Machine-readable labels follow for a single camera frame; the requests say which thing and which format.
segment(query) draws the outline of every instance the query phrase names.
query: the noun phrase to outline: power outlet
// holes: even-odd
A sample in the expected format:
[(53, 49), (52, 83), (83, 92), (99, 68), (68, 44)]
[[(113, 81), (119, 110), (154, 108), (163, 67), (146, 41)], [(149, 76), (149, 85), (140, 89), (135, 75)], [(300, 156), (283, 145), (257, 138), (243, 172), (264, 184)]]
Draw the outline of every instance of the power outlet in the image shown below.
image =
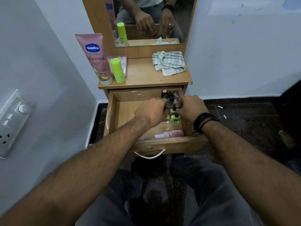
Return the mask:
[(0, 158), (4, 159), (35, 107), (16, 90), (0, 111)]

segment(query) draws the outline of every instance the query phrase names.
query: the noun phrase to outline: hand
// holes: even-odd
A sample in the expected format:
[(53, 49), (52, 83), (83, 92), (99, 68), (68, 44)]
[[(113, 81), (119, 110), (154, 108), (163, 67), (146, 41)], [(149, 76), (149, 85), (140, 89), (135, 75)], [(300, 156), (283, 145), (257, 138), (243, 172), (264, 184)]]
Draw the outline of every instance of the hand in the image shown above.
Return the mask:
[(197, 95), (180, 97), (176, 107), (176, 113), (185, 118), (190, 124), (193, 124), (195, 119), (201, 113), (209, 113), (204, 101)]
[(135, 15), (135, 20), (136, 20), (136, 25), (138, 30), (140, 31), (149, 30), (152, 33), (152, 35), (156, 34), (155, 23), (153, 22), (153, 19), (149, 14), (143, 11), (139, 11)]
[(152, 98), (139, 106), (135, 112), (135, 117), (146, 117), (149, 122), (148, 129), (150, 129), (165, 120), (169, 109), (170, 105), (167, 99)]
[(166, 36), (167, 31), (173, 30), (175, 27), (175, 23), (173, 20), (173, 14), (172, 11), (169, 9), (164, 9), (161, 13), (161, 18), (160, 18), (160, 28), (163, 36)]

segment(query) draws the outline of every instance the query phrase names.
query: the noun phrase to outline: drawer handle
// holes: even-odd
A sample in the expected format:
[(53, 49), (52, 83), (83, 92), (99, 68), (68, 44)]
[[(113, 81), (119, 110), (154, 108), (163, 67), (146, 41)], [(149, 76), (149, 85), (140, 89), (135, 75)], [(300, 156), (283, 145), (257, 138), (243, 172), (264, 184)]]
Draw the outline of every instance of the drawer handle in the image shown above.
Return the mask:
[(144, 159), (155, 159), (157, 157), (159, 157), (166, 149), (163, 149), (158, 155), (156, 156), (142, 156), (140, 154), (138, 154), (137, 152), (134, 152), (135, 154), (137, 154), (138, 156), (144, 158)]

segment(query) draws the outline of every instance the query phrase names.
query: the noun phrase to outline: checkered towel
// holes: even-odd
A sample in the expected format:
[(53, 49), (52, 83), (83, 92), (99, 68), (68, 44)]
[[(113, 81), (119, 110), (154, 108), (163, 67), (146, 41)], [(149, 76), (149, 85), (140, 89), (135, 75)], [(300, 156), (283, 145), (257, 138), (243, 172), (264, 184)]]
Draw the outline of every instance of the checkered towel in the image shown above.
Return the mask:
[(180, 51), (153, 53), (153, 65), (155, 65), (156, 71), (162, 70), (164, 76), (170, 76), (186, 70), (184, 57)]

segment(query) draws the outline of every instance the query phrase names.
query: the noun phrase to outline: open drawer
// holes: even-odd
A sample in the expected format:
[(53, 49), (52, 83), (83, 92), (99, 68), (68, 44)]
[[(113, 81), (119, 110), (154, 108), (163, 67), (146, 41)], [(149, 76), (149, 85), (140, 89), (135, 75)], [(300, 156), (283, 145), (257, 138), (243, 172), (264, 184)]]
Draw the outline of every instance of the open drawer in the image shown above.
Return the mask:
[[(162, 89), (178, 91), (181, 97), (184, 96), (181, 86), (111, 90), (104, 136), (130, 121), (143, 101), (160, 98)], [(184, 137), (153, 139), (156, 134), (178, 129), (183, 129)], [(149, 156), (157, 155), (164, 149), (166, 149), (164, 154), (192, 153), (208, 141), (203, 134), (196, 133), (192, 136), (192, 133), (193, 124), (189, 124), (185, 119), (181, 118), (179, 122), (166, 119), (165, 122), (161, 122), (143, 134), (130, 149), (130, 153), (137, 152), (140, 155)]]

